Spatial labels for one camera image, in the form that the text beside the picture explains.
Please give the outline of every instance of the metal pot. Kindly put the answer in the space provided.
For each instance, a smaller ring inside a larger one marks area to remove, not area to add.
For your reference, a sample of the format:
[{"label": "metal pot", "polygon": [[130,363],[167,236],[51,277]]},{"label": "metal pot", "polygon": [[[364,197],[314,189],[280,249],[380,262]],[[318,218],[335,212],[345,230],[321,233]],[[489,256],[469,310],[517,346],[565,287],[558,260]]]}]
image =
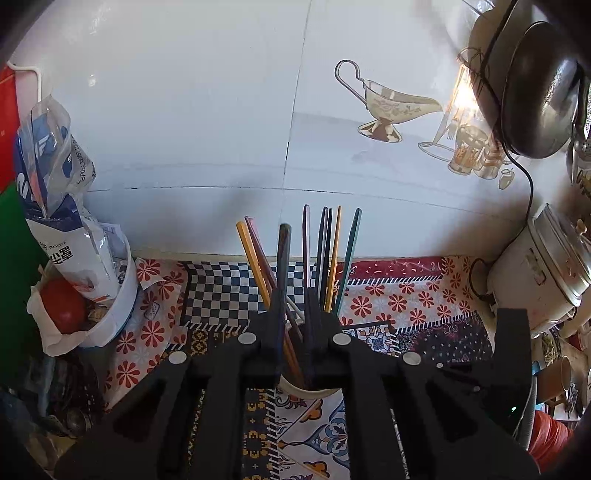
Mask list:
[{"label": "metal pot", "polygon": [[543,248],[538,245],[538,249],[543,258],[550,257],[553,265],[548,267],[558,286],[568,300],[578,306],[582,293],[591,285],[591,245],[583,237],[587,228],[581,220],[575,227],[547,203],[534,220],[534,229],[537,233],[533,235],[534,242],[536,236],[539,237]]}]

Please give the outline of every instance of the red tomato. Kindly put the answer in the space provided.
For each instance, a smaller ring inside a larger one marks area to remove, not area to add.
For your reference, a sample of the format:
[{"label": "red tomato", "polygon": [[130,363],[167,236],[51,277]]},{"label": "red tomato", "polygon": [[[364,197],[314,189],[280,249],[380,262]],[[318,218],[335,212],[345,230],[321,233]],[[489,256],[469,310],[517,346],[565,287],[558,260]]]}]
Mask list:
[{"label": "red tomato", "polygon": [[64,335],[80,330],[86,320],[84,298],[68,281],[54,278],[41,289],[43,306],[57,329]]}]

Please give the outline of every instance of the wall decal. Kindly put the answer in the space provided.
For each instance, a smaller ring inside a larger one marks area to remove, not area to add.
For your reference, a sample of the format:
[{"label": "wall decal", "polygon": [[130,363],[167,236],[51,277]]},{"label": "wall decal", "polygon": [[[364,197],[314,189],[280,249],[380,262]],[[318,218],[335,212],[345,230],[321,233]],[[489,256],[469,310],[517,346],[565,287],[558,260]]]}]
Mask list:
[{"label": "wall decal", "polygon": [[482,179],[494,180],[501,173],[499,189],[505,190],[515,178],[515,172],[512,168],[501,170],[511,162],[478,107],[475,92],[480,94],[483,84],[470,72],[477,70],[472,66],[480,65],[482,53],[475,50],[466,61],[463,55],[471,50],[475,49],[465,48],[458,55],[460,69],[456,84],[435,137],[430,142],[419,142],[418,147],[427,155],[448,162],[447,168],[458,175],[474,172]]},{"label": "wall decal", "polygon": [[[355,78],[363,83],[365,97],[346,83],[339,71],[344,63],[350,63],[355,67]],[[374,121],[361,125],[358,132],[373,140],[398,143],[402,141],[402,135],[394,128],[396,124],[403,124],[420,116],[432,112],[441,112],[443,109],[438,101],[416,95],[407,95],[380,85],[373,80],[361,78],[359,65],[353,60],[341,60],[335,67],[335,78],[348,91],[355,95],[366,106],[367,110],[375,118]]]}]

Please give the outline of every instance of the black cable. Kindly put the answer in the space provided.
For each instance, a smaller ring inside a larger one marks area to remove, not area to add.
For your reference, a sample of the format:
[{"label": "black cable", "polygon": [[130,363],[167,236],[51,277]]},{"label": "black cable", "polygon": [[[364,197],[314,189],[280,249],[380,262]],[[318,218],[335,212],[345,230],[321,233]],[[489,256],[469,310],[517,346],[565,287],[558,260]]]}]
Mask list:
[{"label": "black cable", "polygon": [[501,35],[501,32],[503,30],[503,28],[505,27],[505,25],[508,22],[509,16],[511,15],[511,13],[514,10],[515,7],[515,1],[511,2],[511,4],[509,5],[509,8],[507,9],[507,12],[505,13],[503,20],[501,21],[501,24],[499,25],[499,27],[497,28],[497,30],[495,31],[495,34],[492,37],[491,40],[491,44],[489,46],[489,48],[486,51],[486,54],[484,56],[484,60],[482,62],[482,64],[480,65],[480,73],[476,73],[474,72],[472,69],[470,69],[470,67],[468,65],[466,65],[470,71],[472,72],[472,74],[475,74],[478,76],[478,79],[482,82],[482,84],[486,87],[486,89],[489,91],[489,93],[491,94],[491,97],[493,99],[493,101],[495,102],[495,106],[497,108],[498,111],[498,118],[495,122],[495,125],[493,126],[493,132],[495,133],[495,137],[496,139],[499,141],[499,143],[501,144],[501,147],[503,148],[503,152],[505,153],[506,157],[509,159],[509,161],[516,166],[519,170],[521,170],[524,175],[526,176],[529,184],[530,184],[530,198],[528,200],[527,203],[527,210],[525,211],[525,218],[523,221],[523,225],[521,227],[521,229],[519,230],[519,232],[517,233],[517,235],[515,235],[501,250],[501,253],[497,256],[497,258],[492,261],[492,262],[486,262],[485,260],[483,260],[482,258],[477,258],[474,260],[474,262],[472,262],[472,265],[470,265],[470,270],[468,272],[468,283],[470,284],[470,289],[472,290],[472,293],[479,298],[482,301],[486,301],[489,304],[493,304],[495,302],[494,296],[492,294],[480,294],[476,291],[476,289],[474,288],[474,285],[472,283],[472,272],[474,269],[474,266],[478,263],[478,262],[482,262],[486,267],[490,268],[494,262],[505,252],[505,250],[507,250],[507,248],[509,247],[509,245],[511,245],[515,239],[521,235],[521,232],[523,232],[523,230],[525,230],[525,228],[527,227],[527,222],[530,218],[530,213],[531,213],[531,205],[533,203],[534,200],[534,181],[531,178],[530,173],[527,171],[527,169],[521,165],[509,152],[510,148],[507,146],[506,141],[505,141],[505,132],[503,129],[503,105],[501,103],[501,101],[499,100],[498,96],[496,95],[491,83],[489,82],[489,80],[486,78],[485,75],[485,71],[486,71],[486,67],[488,66],[488,60],[489,57],[491,55],[491,51],[494,48],[494,44],[496,43],[498,37]]}]

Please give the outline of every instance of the red cutting board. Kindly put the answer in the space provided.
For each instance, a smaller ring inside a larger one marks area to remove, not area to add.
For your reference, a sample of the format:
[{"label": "red cutting board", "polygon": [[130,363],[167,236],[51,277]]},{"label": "red cutting board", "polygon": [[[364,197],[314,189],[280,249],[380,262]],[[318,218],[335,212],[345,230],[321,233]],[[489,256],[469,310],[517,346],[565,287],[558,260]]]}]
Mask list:
[{"label": "red cutting board", "polygon": [[0,193],[14,179],[12,150],[19,127],[17,88],[14,72],[8,67],[0,71]]}]

